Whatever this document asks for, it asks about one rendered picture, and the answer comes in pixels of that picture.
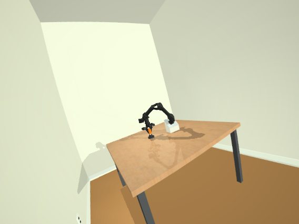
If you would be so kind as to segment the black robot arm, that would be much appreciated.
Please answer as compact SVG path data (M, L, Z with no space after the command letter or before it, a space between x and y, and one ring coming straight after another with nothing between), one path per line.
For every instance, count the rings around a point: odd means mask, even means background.
M157 108L155 108L157 106ZM161 110L164 114L167 115L167 118L169 119L169 123L172 125L175 122L175 118L173 114L169 113L162 105L162 103L155 103L151 105L151 107L147 110L147 112L143 113L143 116L141 119L138 119L139 123L148 122L149 121L149 114L151 113L152 110ZM147 127L151 128L153 126L153 123L147 124Z

